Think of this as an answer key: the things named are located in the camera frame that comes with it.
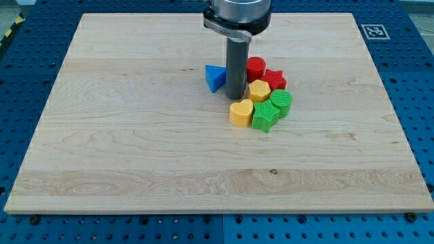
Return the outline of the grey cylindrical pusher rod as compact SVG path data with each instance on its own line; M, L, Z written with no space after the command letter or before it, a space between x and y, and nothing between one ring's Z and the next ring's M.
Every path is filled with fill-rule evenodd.
M241 39L226 39L226 96L232 100L245 92L249 45Z

